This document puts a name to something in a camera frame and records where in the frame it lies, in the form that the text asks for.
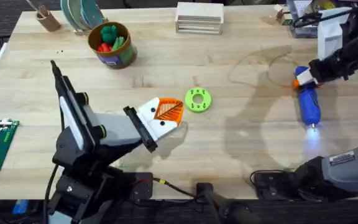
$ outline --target orange object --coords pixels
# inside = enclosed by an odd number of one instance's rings
[[[293,90],[299,89],[299,81],[298,81],[297,79],[294,79],[294,80],[292,81],[292,89],[293,89]]]
[[[322,86],[324,83],[319,83],[316,84],[316,88],[319,88],[320,86]],[[299,89],[300,85],[299,85],[299,81],[297,79],[294,79],[292,81],[292,89],[297,91]]]
[[[183,102],[173,98],[160,98],[160,104],[155,112],[154,119],[174,121],[180,123],[183,116]]]

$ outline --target orange and white object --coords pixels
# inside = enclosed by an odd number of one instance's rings
[[[137,110],[137,116],[154,141],[178,127],[183,115],[183,102],[173,98],[154,98]]]

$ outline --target white box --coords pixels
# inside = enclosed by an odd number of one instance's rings
[[[176,32],[222,34],[223,4],[178,2]]]

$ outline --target green ring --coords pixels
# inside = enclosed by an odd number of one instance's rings
[[[193,97],[196,95],[201,95],[203,97],[203,101],[201,103],[195,103],[193,101]],[[208,110],[209,106],[211,106],[212,97],[204,88],[191,88],[186,92],[185,104],[187,108],[192,112],[204,112]]]

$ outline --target label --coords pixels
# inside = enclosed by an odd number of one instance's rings
[[[121,61],[123,64],[126,64],[133,56],[134,51],[132,50],[132,46],[128,46],[127,49],[123,50],[119,57],[121,58]]]
[[[331,156],[329,158],[329,163],[331,166],[342,164],[344,162],[350,162],[355,160],[354,151],[345,152],[336,156]]]
[[[118,56],[101,56],[98,55],[98,58],[102,63],[106,65],[122,65],[121,59]]]

